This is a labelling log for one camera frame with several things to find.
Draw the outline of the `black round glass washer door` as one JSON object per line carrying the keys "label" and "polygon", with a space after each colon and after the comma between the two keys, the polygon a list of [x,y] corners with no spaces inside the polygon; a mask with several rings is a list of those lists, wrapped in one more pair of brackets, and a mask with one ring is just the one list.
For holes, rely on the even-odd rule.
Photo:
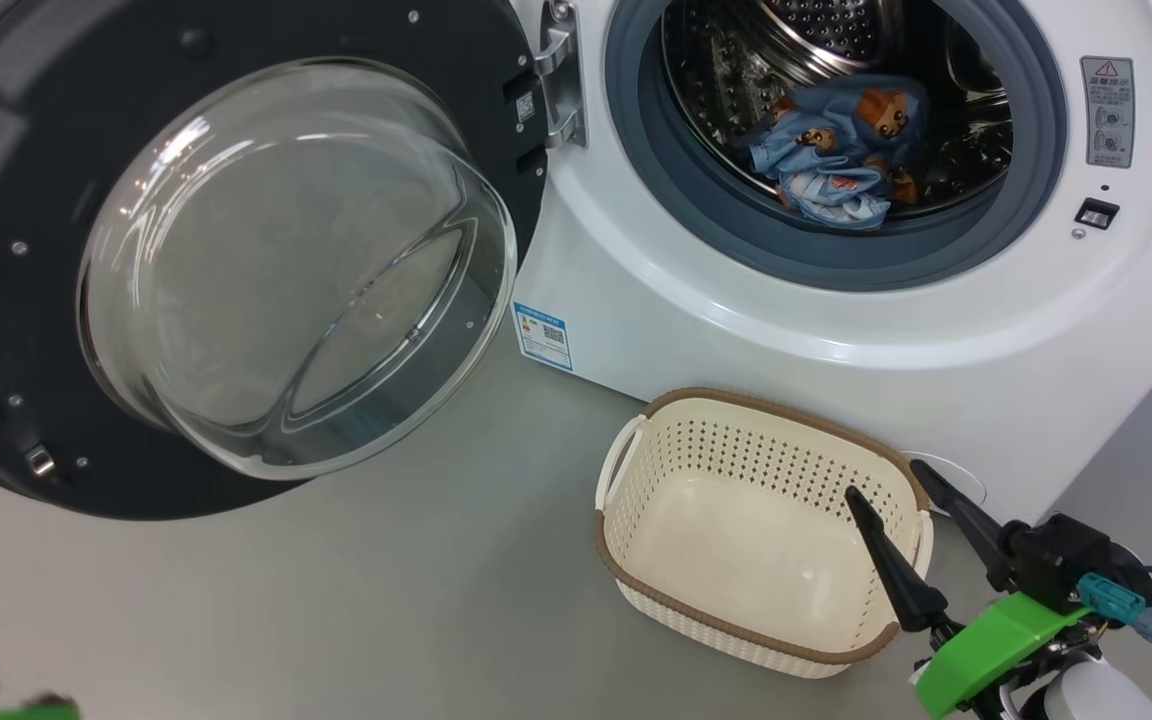
{"label": "black round glass washer door", "polygon": [[529,247],[547,124],[509,0],[0,0],[0,487],[96,518],[204,518],[283,495],[120,409],[76,318],[97,210],[157,132],[257,70],[380,61],[449,109]]}

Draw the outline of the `cream perforated laundry basket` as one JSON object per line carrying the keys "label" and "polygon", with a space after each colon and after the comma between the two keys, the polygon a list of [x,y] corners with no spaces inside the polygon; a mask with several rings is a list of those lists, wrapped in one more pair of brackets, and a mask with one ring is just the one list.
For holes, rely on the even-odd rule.
{"label": "cream perforated laundry basket", "polygon": [[692,387],[628,420],[602,462],[594,539],[636,611],[742,661],[827,679],[899,624],[847,488],[924,577],[934,528],[909,461],[763,397]]}

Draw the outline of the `blue bear-print garment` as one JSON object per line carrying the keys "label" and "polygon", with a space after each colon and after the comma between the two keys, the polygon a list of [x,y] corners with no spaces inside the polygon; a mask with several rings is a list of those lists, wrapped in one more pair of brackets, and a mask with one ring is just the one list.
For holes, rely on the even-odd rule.
{"label": "blue bear-print garment", "polygon": [[890,183],[892,202],[914,205],[909,167],[929,109],[927,90],[902,76],[841,77],[796,88],[773,106],[771,124],[750,136],[749,168],[778,184],[782,173],[873,167]]}
{"label": "blue bear-print garment", "polygon": [[893,205],[890,183],[873,167],[782,173],[776,190],[786,209],[835,232],[873,232]]}

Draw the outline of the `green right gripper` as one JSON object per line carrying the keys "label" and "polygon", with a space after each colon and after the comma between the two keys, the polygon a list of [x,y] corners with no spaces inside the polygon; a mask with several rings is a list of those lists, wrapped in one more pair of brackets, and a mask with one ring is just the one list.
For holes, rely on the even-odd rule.
{"label": "green right gripper", "polygon": [[[1011,569],[1000,548],[1002,526],[948,483],[922,458],[910,461],[918,479],[937,507],[952,516],[960,532],[973,547],[986,578],[995,591],[1010,591]],[[948,602],[931,588],[901,555],[884,532],[881,516],[867,502],[861,488],[846,488],[846,505],[867,548],[884,592],[904,632],[932,632],[948,626]],[[914,684],[916,697],[932,719],[943,719],[958,705],[973,700],[986,687],[1002,679],[1047,644],[1068,626],[1076,626],[1089,614],[1076,606],[1069,614],[1047,609],[1025,594],[1015,593],[993,602],[987,611],[942,644],[924,666]]]}

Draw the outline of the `grey warning sticker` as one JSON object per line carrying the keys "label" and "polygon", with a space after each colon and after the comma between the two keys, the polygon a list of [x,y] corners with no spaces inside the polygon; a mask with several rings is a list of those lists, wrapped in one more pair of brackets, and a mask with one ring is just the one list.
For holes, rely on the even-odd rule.
{"label": "grey warning sticker", "polygon": [[1134,60],[1082,56],[1079,69],[1087,115],[1085,161],[1092,167],[1129,169],[1134,159]]}

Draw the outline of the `metal door hinge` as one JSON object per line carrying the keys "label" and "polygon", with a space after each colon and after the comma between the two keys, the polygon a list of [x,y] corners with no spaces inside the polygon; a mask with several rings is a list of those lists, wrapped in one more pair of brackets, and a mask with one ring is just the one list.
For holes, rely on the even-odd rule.
{"label": "metal door hinge", "polygon": [[547,104],[547,146],[588,146],[579,12],[573,0],[543,0],[535,71]]}

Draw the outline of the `blue energy label sticker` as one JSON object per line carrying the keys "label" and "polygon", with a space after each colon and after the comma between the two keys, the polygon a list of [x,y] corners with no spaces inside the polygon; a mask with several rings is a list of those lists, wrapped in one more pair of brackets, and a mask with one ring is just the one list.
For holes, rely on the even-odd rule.
{"label": "blue energy label sticker", "polygon": [[567,327],[558,316],[513,302],[515,332],[522,355],[544,365],[573,372],[573,356]]}

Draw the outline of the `round white filter cover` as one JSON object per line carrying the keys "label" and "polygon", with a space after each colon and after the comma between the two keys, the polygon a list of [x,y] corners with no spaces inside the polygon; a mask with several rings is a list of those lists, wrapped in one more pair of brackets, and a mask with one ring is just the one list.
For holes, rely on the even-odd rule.
{"label": "round white filter cover", "polygon": [[940,473],[947,484],[957,488],[958,492],[963,493],[973,503],[982,505],[986,501],[988,497],[987,488],[983,486],[973,473],[970,473],[970,471],[960,467],[956,462],[934,454],[927,454],[927,452],[902,450],[902,455],[909,460],[911,467],[914,467],[916,461],[924,462],[935,473]]}

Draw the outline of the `white front-load washing machine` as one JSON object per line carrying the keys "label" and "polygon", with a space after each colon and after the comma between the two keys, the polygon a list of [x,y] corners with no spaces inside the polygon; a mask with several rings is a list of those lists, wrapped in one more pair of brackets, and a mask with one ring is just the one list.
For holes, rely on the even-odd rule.
{"label": "white front-load washing machine", "polygon": [[[513,301],[573,372],[768,397],[956,462],[996,518],[1056,502],[1152,387],[1152,0],[573,0],[588,146],[550,154]],[[1129,169],[1085,161],[1079,58],[1134,60]],[[931,109],[873,232],[786,209],[748,141],[796,88]],[[1114,202],[1107,232],[1074,222]]]}

